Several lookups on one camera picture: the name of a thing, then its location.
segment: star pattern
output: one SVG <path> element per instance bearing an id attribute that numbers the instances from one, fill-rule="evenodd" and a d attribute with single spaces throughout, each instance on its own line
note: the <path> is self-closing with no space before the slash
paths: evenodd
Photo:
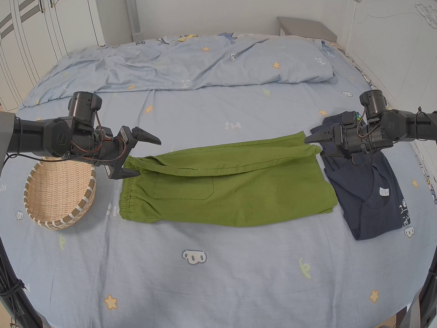
<path id="1" fill-rule="evenodd" d="M 379 299 L 379 292 L 377 290 L 372 290 L 372 295 L 369 296 L 369 299 L 372 300 L 372 303 L 376 303 Z"/>
<path id="2" fill-rule="evenodd" d="M 113 298 L 111 295 L 108 295 L 108 297 L 105 299 L 105 303 L 106 306 L 108 307 L 108 310 L 118 309 L 117 299 Z"/>

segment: pants pocket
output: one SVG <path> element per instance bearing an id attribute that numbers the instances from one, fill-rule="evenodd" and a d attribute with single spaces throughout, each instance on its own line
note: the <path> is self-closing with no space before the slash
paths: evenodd
<path id="1" fill-rule="evenodd" d="M 214 193 L 210 176 L 174 176 L 159 174 L 156 180 L 155 199 L 205 200 Z"/>

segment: wicker basket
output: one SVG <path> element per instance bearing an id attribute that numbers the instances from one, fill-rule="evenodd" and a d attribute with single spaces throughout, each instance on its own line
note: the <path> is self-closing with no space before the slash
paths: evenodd
<path id="1" fill-rule="evenodd" d="M 61 230 L 85 215 L 95 192 L 93 165 L 76 161 L 38 162 L 26 181 L 25 208 L 38 225 Z"/>

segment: folded shirt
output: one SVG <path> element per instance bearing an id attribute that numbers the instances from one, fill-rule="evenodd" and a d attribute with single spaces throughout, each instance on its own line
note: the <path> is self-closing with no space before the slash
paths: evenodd
<path id="1" fill-rule="evenodd" d="M 316 133 L 342 122 L 343 114 L 326 117 Z M 332 142 L 321 143 L 334 150 Z M 324 156 L 325 172 L 343 208 L 343 216 L 356 240 L 370 239 L 410 224 L 407 203 L 391 166 L 381 151 L 356 153 L 353 162 Z"/>
<path id="2" fill-rule="evenodd" d="M 305 135 L 192 148 L 124 167 L 120 215 L 152 223 L 171 220 L 248 227 L 328 213 L 337 204 Z"/>

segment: white headboard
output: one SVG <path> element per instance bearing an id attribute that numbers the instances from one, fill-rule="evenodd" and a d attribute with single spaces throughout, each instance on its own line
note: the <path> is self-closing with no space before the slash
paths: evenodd
<path id="1" fill-rule="evenodd" d="M 437 111 L 437 0 L 349 0 L 338 43 L 391 107 Z M 437 179 L 435 142 L 415 143 Z"/>

